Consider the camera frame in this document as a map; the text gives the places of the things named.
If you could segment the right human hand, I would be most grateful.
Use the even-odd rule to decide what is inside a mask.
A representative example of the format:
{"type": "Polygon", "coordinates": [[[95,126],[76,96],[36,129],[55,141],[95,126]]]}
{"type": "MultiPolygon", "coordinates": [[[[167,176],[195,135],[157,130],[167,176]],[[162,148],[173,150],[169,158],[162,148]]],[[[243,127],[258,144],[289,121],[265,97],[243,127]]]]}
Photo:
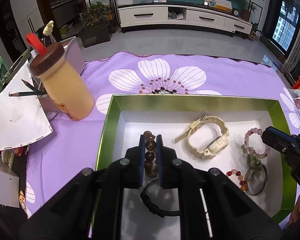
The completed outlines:
{"type": "Polygon", "coordinates": [[[298,196],[298,200],[296,201],[296,204],[294,206],[294,209],[292,210],[290,217],[289,217],[289,223],[296,223],[300,217],[300,195],[298,196]]]}

